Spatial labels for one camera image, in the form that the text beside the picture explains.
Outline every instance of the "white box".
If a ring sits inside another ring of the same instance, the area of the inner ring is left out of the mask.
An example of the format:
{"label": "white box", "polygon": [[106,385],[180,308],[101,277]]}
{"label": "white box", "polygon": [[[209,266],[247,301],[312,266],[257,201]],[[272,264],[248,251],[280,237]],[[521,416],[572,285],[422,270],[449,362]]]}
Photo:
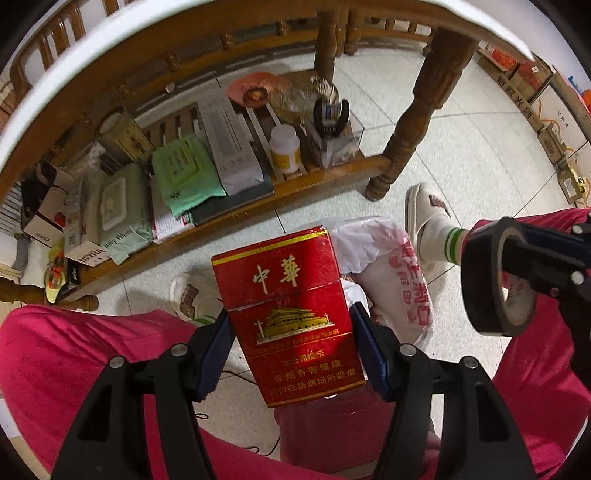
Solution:
{"label": "white box", "polygon": [[566,144],[567,156],[576,152],[587,141],[573,114],[551,85],[538,95],[531,106],[544,125],[552,124],[557,138]]}
{"label": "white box", "polygon": [[178,219],[174,217],[160,195],[160,190],[156,185],[156,177],[152,178],[150,191],[152,193],[152,233],[154,235],[152,241],[155,244],[159,245],[185,230],[195,228],[190,212],[185,212]]}
{"label": "white box", "polygon": [[95,267],[109,259],[100,245],[100,188],[87,189],[84,180],[72,186],[67,197],[64,256]]}
{"label": "white box", "polygon": [[197,105],[226,193],[234,195],[263,182],[261,166],[226,93],[208,89]]}
{"label": "white box", "polygon": [[52,167],[49,164],[39,164],[35,172],[35,178],[23,181],[23,188],[27,189],[27,183],[51,184],[36,210],[32,210],[27,216],[29,195],[23,195],[25,216],[22,218],[22,231],[39,240],[42,244],[52,247],[64,238],[66,225],[66,196],[72,183],[72,177],[67,173]]}

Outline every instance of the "table leg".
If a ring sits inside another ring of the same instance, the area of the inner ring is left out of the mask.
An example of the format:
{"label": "table leg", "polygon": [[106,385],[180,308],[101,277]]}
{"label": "table leg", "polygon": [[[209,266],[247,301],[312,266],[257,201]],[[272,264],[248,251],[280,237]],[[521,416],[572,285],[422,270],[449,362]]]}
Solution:
{"label": "table leg", "polygon": [[339,22],[336,24],[336,56],[340,57],[343,54],[345,47],[345,38],[347,34],[347,18],[349,16],[349,8],[342,7],[339,13]]}
{"label": "table leg", "polygon": [[358,42],[361,40],[361,27],[365,15],[361,10],[349,10],[349,18],[347,20],[347,34],[345,41],[345,53],[347,55],[354,55],[358,50]]}
{"label": "table leg", "polygon": [[384,150],[383,155],[392,163],[386,172],[370,179],[365,191],[368,200],[376,202],[388,193],[425,137],[433,112],[443,107],[477,46],[472,38],[443,28],[437,30],[431,52],[418,74],[413,102],[396,123]]}
{"label": "table leg", "polygon": [[321,78],[332,83],[335,73],[336,53],[336,23],[339,20],[339,12],[318,12],[318,36],[316,37],[316,55],[314,57],[314,70]]}
{"label": "table leg", "polygon": [[[0,277],[0,301],[13,303],[21,301],[27,304],[51,305],[45,297],[45,289],[36,285],[17,285],[7,278]],[[99,299],[86,295],[73,302],[58,302],[56,307],[66,310],[81,309],[94,312],[99,307]]]}

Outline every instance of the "white plastic bag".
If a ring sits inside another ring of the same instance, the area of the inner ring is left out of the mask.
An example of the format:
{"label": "white plastic bag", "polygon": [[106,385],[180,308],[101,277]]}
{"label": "white plastic bag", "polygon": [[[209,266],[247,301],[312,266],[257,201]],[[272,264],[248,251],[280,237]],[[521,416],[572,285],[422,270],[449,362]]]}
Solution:
{"label": "white plastic bag", "polygon": [[342,274],[357,274],[372,317],[402,343],[425,348],[433,328],[433,304],[407,233],[388,217],[325,219]]}

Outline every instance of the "slipper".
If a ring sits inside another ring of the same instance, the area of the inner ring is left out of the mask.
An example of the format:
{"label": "slipper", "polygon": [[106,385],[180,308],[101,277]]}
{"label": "slipper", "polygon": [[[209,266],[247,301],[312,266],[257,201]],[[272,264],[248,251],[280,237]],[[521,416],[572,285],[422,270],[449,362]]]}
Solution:
{"label": "slipper", "polygon": [[181,273],[170,284],[170,303],[181,320],[197,327],[217,320],[223,309],[217,285],[196,273]]}
{"label": "slipper", "polygon": [[414,248],[424,276],[432,273],[436,262],[421,258],[420,244],[425,224],[437,215],[452,219],[447,205],[438,197],[437,189],[429,183],[419,183],[410,187],[405,198],[404,228]]}

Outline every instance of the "white sock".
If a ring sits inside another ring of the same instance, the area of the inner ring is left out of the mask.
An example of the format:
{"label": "white sock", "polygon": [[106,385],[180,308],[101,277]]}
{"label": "white sock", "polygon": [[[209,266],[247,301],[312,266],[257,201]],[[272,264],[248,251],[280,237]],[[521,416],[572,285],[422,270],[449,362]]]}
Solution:
{"label": "white sock", "polygon": [[468,230],[458,228],[446,215],[436,215],[423,227],[418,254],[427,262],[451,262],[459,265],[467,234]]}

